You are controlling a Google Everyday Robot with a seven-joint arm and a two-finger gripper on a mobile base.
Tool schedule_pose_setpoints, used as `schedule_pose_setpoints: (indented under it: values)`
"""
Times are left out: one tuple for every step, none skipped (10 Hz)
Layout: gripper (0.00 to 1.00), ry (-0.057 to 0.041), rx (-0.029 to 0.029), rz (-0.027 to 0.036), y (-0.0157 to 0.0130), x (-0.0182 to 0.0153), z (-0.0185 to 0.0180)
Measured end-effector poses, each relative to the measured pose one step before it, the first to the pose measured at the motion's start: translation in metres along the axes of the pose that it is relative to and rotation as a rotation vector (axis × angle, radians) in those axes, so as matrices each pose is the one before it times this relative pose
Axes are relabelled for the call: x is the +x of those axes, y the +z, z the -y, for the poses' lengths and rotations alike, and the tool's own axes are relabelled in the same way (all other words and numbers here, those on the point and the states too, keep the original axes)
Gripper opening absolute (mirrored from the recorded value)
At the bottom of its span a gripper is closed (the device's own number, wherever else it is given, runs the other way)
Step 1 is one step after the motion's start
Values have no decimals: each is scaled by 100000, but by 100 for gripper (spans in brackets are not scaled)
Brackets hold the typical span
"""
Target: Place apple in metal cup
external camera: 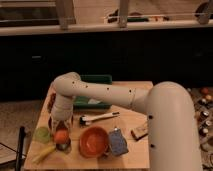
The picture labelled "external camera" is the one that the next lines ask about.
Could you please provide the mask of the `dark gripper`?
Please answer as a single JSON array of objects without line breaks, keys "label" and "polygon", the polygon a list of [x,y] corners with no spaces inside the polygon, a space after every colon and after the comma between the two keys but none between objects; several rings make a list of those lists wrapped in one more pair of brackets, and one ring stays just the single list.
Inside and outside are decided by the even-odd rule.
[{"label": "dark gripper", "polygon": [[59,130],[70,131],[72,125],[73,117],[70,117],[67,120],[57,120],[50,116],[48,120],[48,126],[52,134],[56,133]]}]

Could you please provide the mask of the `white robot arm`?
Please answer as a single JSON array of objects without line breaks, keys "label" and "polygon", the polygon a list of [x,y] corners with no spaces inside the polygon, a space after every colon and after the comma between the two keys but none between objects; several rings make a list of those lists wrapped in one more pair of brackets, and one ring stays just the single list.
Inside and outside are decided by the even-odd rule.
[{"label": "white robot arm", "polygon": [[193,101],[174,82],[146,90],[87,83],[69,72],[54,79],[51,116],[66,120],[73,114],[75,96],[84,96],[145,114],[148,119],[150,171],[203,171]]}]

